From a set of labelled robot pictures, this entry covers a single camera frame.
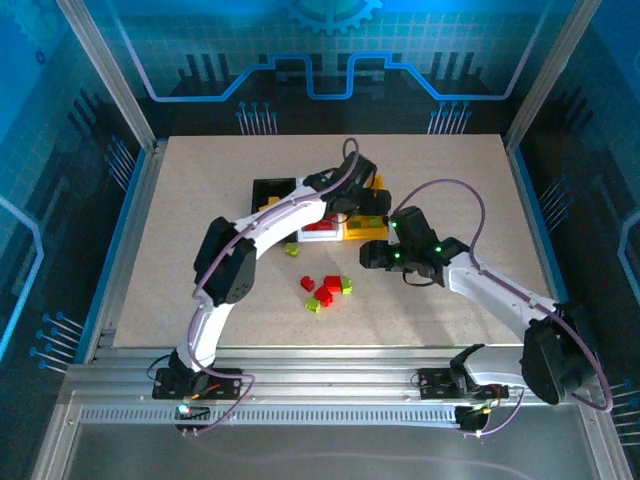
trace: work surface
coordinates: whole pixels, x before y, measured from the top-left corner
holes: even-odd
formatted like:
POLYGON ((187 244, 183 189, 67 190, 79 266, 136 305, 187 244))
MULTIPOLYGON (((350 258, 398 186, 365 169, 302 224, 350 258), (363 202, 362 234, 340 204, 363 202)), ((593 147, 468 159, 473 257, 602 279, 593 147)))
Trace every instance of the work surface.
MULTIPOLYGON (((362 135, 361 152, 378 166, 397 205, 418 184, 452 177, 473 185, 487 206, 477 253, 525 287, 547 294, 511 169, 498 135, 362 135)), ((255 178, 303 177, 338 166, 345 136, 172 137, 118 325, 115 346, 175 346, 195 302, 193 261, 209 223, 250 213, 255 178)), ((478 226, 475 198, 454 185, 414 197, 440 238, 469 243, 478 226)), ((514 343, 481 307, 435 286, 413 288, 398 273, 365 270, 361 242, 300 244, 291 258, 276 245, 258 262, 249 295, 231 312, 224 345, 452 345, 514 343), (305 310, 302 276, 353 280, 319 314, 305 310)))

